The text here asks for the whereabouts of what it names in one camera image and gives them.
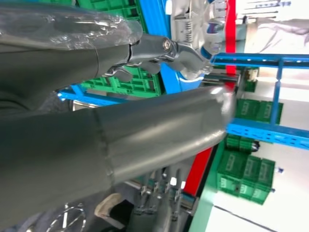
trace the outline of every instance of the blue metal rack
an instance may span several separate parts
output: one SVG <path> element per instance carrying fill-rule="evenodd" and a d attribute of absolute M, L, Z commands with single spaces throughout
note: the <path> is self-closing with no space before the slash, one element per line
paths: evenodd
<path fill-rule="evenodd" d="M 278 68 L 270 124 L 236 118 L 228 126 L 228 133 L 309 150 L 309 131 L 276 125 L 283 69 L 309 69 L 309 56 L 238 53 L 219 54 L 215 57 L 213 62 L 220 65 Z"/>
<path fill-rule="evenodd" d="M 170 16 L 165 14 L 166 2 L 167 0 L 139 0 L 150 34 L 170 37 Z M 278 111 L 282 70 L 283 68 L 308 69 L 308 56 L 221 53 L 215 56 L 212 62 L 216 65 L 278 68 L 277 75 L 277 81 L 276 82 L 274 93 L 270 124 L 244 119 L 234 119 L 228 126 L 228 133 L 254 138 L 260 141 L 309 149 L 309 131 L 275 125 Z M 194 81 L 185 80 L 180 73 L 175 72 L 165 64 L 161 65 L 161 73 L 167 94 L 197 88 L 203 79 L 198 78 Z M 118 104 L 127 101 L 87 93 L 79 85 L 72 86 L 72 89 L 62 90 L 60 93 L 60 97 L 62 99 L 78 100 L 99 106 Z"/>

